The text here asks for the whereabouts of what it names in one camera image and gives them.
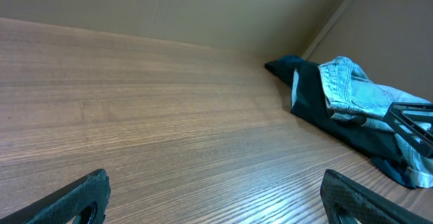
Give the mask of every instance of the beige wall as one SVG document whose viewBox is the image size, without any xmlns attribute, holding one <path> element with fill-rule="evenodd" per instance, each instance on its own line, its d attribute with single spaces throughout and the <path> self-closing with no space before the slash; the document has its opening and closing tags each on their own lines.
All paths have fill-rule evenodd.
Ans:
<svg viewBox="0 0 433 224">
<path fill-rule="evenodd" d="M 433 102 L 433 0 L 354 0 L 309 58 L 345 55 L 376 83 Z"/>
<path fill-rule="evenodd" d="M 339 0 L 0 0 L 0 16 L 263 53 L 300 53 Z"/>
</svg>

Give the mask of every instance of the black cloth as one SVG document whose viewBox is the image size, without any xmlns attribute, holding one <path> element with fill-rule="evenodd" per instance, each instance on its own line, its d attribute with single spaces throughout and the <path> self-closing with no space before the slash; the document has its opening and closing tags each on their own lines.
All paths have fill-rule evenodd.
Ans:
<svg viewBox="0 0 433 224">
<path fill-rule="evenodd" d="M 288 55 L 266 63 L 265 68 L 289 87 L 292 87 L 294 70 L 297 69 L 299 80 L 296 102 L 292 106 L 291 113 L 371 158 L 373 164 L 392 180 L 407 188 L 415 188 L 410 177 L 405 174 L 407 163 L 396 144 L 393 133 L 358 125 L 343 125 L 329 117 L 318 64 Z"/>
</svg>

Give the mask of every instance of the jeans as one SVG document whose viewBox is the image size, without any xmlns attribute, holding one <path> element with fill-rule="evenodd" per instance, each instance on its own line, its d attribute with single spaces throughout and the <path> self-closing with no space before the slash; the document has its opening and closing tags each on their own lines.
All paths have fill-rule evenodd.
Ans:
<svg viewBox="0 0 433 224">
<path fill-rule="evenodd" d="M 326 107 L 334 120 L 359 123 L 363 127 L 392 131 L 382 119 L 392 102 L 430 102 L 400 91 L 371 82 L 362 68 L 346 57 L 319 66 Z M 420 123 L 423 129 L 430 123 Z M 407 174 L 419 187 L 433 187 L 433 159 L 419 154 L 400 135 L 395 135 L 397 144 L 407 161 Z"/>
</svg>

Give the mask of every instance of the pile of clothing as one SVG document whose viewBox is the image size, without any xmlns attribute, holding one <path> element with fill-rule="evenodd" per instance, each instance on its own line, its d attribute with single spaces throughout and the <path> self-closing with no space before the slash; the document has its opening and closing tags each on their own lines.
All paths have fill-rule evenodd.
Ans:
<svg viewBox="0 0 433 224">
<path fill-rule="evenodd" d="M 317 64 L 287 55 L 265 68 L 292 88 L 293 114 L 369 157 L 397 183 L 411 189 L 433 187 L 433 159 L 422 156 L 382 121 L 393 102 L 429 104 L 428 100 L 374 84 L 346 57 Z M 431 124 L 421 127 L 430 130 Z"/>
</svg>

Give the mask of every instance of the dark blue fabric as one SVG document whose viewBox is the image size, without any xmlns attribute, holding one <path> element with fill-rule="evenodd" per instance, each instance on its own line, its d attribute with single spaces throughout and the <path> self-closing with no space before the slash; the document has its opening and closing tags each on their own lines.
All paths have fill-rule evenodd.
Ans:
<svg viewBox="0 0 433 224">
<path fill-rule="evenodd" d="M 341 125 L 327 113 L 325 95 L 318 64 L 287 55 L 268 62 L 265 68 L 292 87 L 295 68 L 299 73 L 296 102 L 291 113 L 334 136 L 356 151 L 371 158 L 372 162 L 389 178 L 402 186 L 414 189 L 405 174 L 407 163 L 399 150 L 393 133 L 377 131 L 358 125 Z"/>
</svg>

